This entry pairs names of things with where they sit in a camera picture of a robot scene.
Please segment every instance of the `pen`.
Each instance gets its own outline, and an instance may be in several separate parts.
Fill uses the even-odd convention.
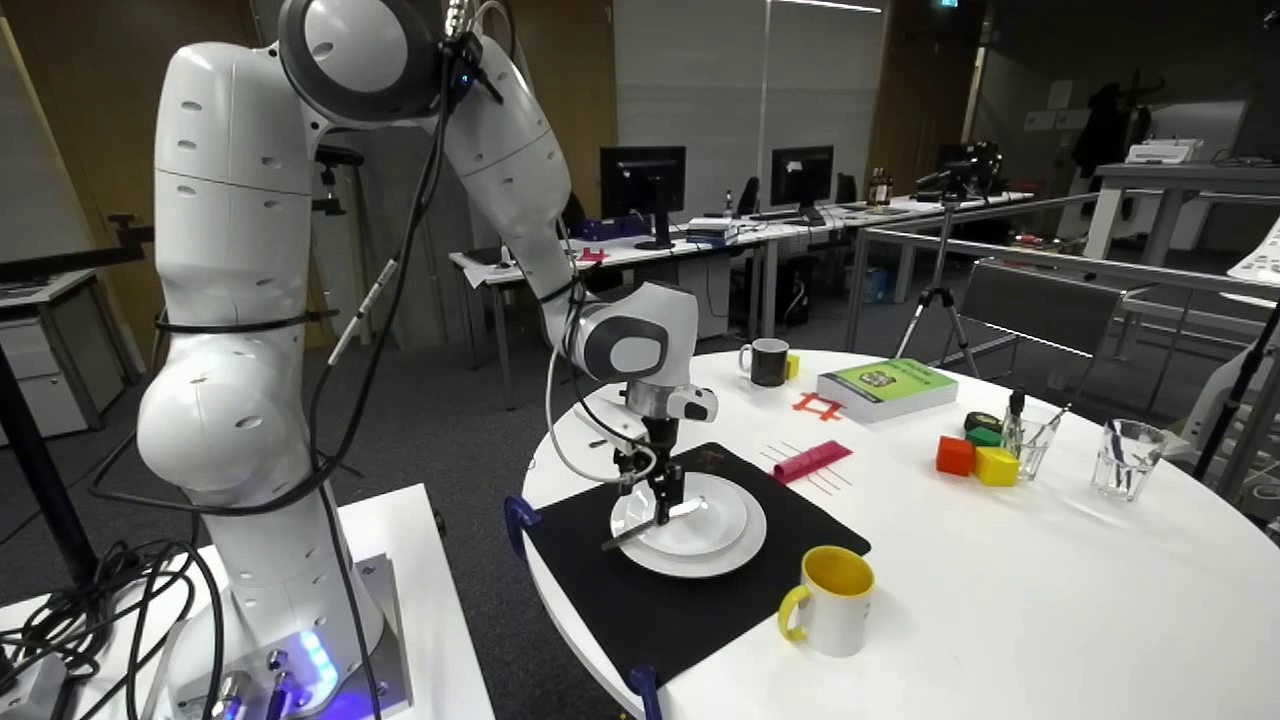
[[[1018,390],[1010,394],[1010,408],[1006,408],[1006,450],[1020,453],[1026,446],[1026,404],[1029,396]]]

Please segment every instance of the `yellow mug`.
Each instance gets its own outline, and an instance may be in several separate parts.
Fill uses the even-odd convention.
[[[840,543],[818,543],[802,558],[802,583],[776,607],[776,630],[802,650],[854,656],[867,635],[875,572]]]

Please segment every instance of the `computer monitor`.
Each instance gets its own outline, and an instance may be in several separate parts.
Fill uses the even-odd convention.
[[[684,150],[599,150],[599,212],[646,212],[652,243],[671,243],[669,212],[684,207]]]
[[[772,205],[802,205],[813,216],[818,202],[832,202],[832,146],[822,150],[776,150],[772,153]]]

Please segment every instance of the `cabinet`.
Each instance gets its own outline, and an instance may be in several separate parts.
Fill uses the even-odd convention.
[[[94,271],[3,293],[0,347],[40,437],[95,429],[102,411],[138,375]]]

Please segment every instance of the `blue light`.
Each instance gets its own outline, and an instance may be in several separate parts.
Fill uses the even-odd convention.
[[[338,688],[338,670],[331,670],[319,635],[316,635],[316,633],[302,633],[302,644],[305,644],[309,665],[313,665],[313,671],[316,671],[316,686],[313,686],[309,693],[313,693],[313,697],[328,697],[328,693]]]

